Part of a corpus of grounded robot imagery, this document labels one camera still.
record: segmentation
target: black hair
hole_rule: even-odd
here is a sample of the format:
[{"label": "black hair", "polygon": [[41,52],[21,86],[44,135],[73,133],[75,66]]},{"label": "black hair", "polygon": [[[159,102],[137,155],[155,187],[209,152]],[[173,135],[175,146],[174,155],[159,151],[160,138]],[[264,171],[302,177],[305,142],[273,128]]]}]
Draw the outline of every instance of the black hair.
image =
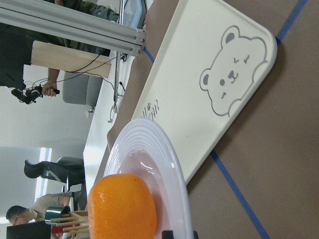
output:
[{"label": "black hair", "polygon": [[18,216],[19,214],[25,212],[26,210],[28,210],[28,208],[24,208],[22,206],[12,206],[9,208],[9,210],[7,211],[5,218],[7,220],[11,220],[12,218]]}]

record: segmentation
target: white table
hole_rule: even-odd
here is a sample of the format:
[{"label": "white table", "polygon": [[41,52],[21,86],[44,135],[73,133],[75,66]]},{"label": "white table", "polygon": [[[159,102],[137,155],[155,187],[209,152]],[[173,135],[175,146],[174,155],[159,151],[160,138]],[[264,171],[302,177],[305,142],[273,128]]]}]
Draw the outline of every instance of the white table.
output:
[{"label": "white table", "polygon": [[[110,59],[116,56],[116,52],[111,51]],[[123,83],[126,87],[130,69],[134,57],[128,56],[126,62],[121,61],[120,64],[120,76],[119,81]],[[114,84],[115,78],[115,61],[113,59],[109,77],[106,79]],[[119,95],[123,95],[124,91],[121,86],[119,86]],[[111,129],[116,119],[117,114],[112,114],[113,120],[110,122],[110,112],[114,105],[113,102],[114,90],[110,83],[103,81],[99,98],[94,110],[94,115],[92,118],[92,123],[88,138],[85,144],[83,157],[85,166],[85,176],[86,176],[86,189],[89,193],[99,171],[103,155],[107,148],[107,133]],[[122,97],[119,97],[117,106],[120,107]]]}]

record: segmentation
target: beige shirt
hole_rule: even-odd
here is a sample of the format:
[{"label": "beige shirt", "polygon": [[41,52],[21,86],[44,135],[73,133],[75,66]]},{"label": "beige shirt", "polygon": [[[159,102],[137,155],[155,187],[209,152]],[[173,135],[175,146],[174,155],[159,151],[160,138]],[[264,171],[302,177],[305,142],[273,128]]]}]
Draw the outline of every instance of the beige shirt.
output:
[{"label": "beige shirt", "polygon": [[44,221],[45,212],[49,207],[59,206],[59,196],[72,197],[72,193],[46,194],[36,200],[33,206],[29,208],[30,212],[36,217],[36,222]]}]

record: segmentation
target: metal frame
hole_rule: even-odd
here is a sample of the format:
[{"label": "metal frame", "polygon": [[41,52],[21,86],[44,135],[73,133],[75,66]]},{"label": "metal frame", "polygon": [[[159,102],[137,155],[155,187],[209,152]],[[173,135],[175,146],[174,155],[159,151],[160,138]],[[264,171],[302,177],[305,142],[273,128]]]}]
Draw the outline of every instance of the metal frame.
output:
[{"label": "metal frame", "polygon": [[0,0],[0,21],[138,56],[145,33],[42,0]]}]

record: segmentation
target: office chair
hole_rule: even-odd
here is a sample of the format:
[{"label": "office chair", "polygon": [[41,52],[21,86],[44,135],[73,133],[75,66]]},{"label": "office chair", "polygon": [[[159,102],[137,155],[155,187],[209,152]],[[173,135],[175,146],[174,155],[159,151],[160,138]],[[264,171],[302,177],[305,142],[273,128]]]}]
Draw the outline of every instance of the office chair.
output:
[{"label": "office chair", "polygon": [[67,191],[71,186],[85,184],[84,162],[81,158],[61,157],[58,162],[24,162],[24,174],[28,178],[42,177],[66,184]]}]

